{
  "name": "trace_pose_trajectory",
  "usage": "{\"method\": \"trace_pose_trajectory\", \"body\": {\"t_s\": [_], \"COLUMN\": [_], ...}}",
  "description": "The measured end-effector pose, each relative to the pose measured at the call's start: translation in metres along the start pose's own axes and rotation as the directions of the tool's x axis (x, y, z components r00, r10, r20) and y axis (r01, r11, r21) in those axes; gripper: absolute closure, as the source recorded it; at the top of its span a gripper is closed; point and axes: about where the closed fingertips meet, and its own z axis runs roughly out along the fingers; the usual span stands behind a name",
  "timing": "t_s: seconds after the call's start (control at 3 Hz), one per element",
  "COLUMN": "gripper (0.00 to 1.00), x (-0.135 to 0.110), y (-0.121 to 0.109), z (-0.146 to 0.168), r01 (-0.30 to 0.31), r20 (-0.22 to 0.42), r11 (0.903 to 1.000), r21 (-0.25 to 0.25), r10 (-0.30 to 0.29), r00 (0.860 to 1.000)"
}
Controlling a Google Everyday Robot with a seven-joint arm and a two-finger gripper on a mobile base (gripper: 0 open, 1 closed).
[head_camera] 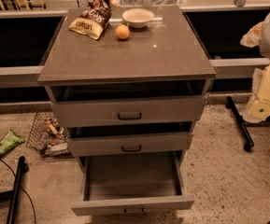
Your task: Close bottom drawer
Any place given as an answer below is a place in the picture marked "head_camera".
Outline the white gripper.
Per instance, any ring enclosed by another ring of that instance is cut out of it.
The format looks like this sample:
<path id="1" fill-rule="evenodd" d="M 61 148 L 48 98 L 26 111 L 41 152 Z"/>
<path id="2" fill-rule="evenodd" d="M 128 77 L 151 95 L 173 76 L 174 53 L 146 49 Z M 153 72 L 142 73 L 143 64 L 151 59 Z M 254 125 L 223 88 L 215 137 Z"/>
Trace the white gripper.
<path id="1" fill-rule="evenodd" d="M 263 22 L 254 25 L 243 35 L 240 44 L 254 48 L 261 43 Z M 262 70 L 262 78 L 255 98 L 251 97 L 243 111 L 242 118 L 246 122 L 260 123 L 270 117 L 270 64 Z"/>

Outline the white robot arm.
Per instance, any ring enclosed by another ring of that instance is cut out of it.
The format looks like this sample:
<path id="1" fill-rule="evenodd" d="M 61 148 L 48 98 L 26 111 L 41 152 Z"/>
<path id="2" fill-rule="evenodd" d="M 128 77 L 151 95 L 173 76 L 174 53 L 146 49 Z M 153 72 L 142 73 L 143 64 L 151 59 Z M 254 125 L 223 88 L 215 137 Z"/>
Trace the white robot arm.
<path id="1" fill-rule="evenodd" d="M 240 44 L 254 48 L 258 46 L 263 57 L 270 60 L 270 13 L 243 35 Z M 259 123 L 270 117 L 270 64 L 264 69 L 256 68 L 253 73 L 252 96 L 243 112 L 243 119 Z"/>

